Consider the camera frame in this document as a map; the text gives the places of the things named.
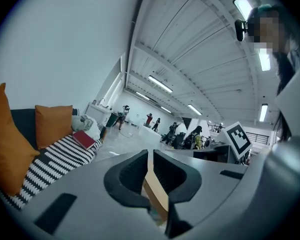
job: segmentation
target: trash bin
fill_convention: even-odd
[[[106,123],[106,127],[112,127],[114,125],[114,123],[116,122],[116,120],[118,119],[118,117],[119,116],[117,114],[112,112],[108,122]]]

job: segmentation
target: black and white striped blanket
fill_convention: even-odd
[[[19,194],[10,196],[0,190],[8,204],[21,210],[35,195],[71,170],[91,163],[103,141],[99,139],[89,150],[68,135],[44,150],[30,164]]]

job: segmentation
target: red book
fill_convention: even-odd
[[[90,149],[96,142],[83,130],[77,131],[72,134],[73,139],[78,142],[84,149]]]

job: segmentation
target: black bag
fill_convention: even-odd
[[[195,142],[197,135],[198,134],[196,135],[193,135],[192,133],[189,134],[188,137],[185,138],[183,146],[190,149],[192,144]]]
[[[209,144],[210,144],[210,139],[207,139],[207,140],[205,141],[205,143],[204,143],[204,146],[205,146],[205,147],[208,147]]]

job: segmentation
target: white floor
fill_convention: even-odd
[[[97,152],[94,162],[111,158],[128,152],[140,152],[141,150],[165,150],[171,146],[165,143],[152,143],[139,135],[139,129],[123,124],[121,130],[119,125],[107,127],[107,133],[102,147]]]

